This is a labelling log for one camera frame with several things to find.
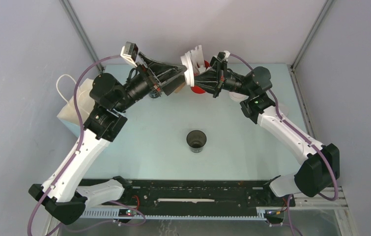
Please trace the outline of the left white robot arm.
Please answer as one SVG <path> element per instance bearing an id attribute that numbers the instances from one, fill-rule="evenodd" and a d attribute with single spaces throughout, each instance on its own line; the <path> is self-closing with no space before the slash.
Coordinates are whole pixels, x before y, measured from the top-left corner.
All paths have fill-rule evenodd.
<path id="1" fill-rule="evenodd" d="M 76 109 L 78 140 L 52 176 L 29 189 L 37 204 L 64 225 L 74 223 L 87 208 L 110 201 L 121 205 L 131 201 L 131 185 L 120 176 L 92 186 L 80 186 L 80 182 L 126 124 L 123 113 L 127 109 L 150 93 L 169 95 L 182 83 L 194 82 L 190 53 L 181 57 L 181 64 L 163 63 L 150 59 L 136 44 L 127 42 L 119 56 L 132 66 L 126 82 L 122 84 L 109 73 L 93 80 L 89 93 L 94 101 L 91 112 L 83 119 Z"/>

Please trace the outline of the light blue paper bag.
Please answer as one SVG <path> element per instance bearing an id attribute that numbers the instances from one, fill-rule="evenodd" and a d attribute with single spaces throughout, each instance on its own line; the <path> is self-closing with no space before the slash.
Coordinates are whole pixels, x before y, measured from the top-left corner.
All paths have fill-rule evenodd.
<path id="1" fill-rule="evenodd" d="M 72 96 L 69 100 L 65 98 L 65 96 L 59 90 L 59 82 L 63 77 L 70 78 L 74 83 L 76 80 L 68 75 L 63 74 L 61 75 L 56 82 L 56 90 L 61 98 L 65 101 L 64 107 L 60 110 L 57 115 L 57 118 L 76 136 L 79 137 L 80 135 L 80 123 L 79 119 L 75 110 L 74 106 L 74 97 Z M 79 113 L 82 118 L 82 123 L 86 121 L 89 117 L 90 112 L 94 106 L 94 100 L 89 96 L 90 91 L 92 90 L 93 80 L 92 79 L 85 79 L 81 85 L 78 87 L 77 90 L 77 106 L 79 109 Z"/>

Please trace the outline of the black paper coffee cup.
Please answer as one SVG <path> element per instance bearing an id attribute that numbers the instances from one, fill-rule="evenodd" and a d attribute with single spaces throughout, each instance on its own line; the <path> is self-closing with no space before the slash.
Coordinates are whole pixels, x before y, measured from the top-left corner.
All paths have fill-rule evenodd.
<path id="1" fill-rule="evenodd" d="M 160 97 L 160 94 L 158 92 L 150 92 L 149 97 L 155 99 Z"/>

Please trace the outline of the white plastic cup lid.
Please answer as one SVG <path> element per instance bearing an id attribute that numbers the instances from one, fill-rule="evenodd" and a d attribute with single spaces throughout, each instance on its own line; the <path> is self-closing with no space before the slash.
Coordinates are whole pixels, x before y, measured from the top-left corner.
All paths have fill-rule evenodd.
<path id="1" fill-rule="evenodd" d="M 236 93 L 236 92 L 229 92 L 229 96 L 235 102 L 241 102 L 241 101 L 244 101 L 248 98 L 247 95 L 239 94 L 239 93 Z"/>

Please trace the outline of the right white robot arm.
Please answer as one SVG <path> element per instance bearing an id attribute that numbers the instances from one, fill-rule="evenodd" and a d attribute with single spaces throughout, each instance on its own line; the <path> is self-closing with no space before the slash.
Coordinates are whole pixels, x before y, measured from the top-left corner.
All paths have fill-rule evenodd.
<path id="1" fill-rule="evenodd" d="M 340 151 L 334 144 L 324 145 L 297 127 L 280 110 L 276 95 L 271 91 L 271 73 L 263 67 L 250 68 L 247 75 L 233 72 L 228 67 L 228 51 L 219 52 L 209 67 L 199 74 L 187 72 L 186 82 L 218 97 L 226 90 L 246 96 L 241 111 L 254 124 L 276 137 L 294 155 L 300 164 L 294 174 L 277 176 L 266 184 L 263 200 L 276 205 L 284 196 L 303 193 L 308 197 L 320 195 L 334 201 L 338 198 L 337 180 L 340 177 Z"/>

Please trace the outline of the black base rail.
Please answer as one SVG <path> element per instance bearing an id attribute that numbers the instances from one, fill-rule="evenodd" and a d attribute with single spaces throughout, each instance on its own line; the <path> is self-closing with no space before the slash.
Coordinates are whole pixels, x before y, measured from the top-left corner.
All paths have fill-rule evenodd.
<path id="1" fill-rule="evenodd" d="M 131 179 L 121 203 L 147 219 L 260 220 L 294 199 L 274 197 L 264 180 Z"/>

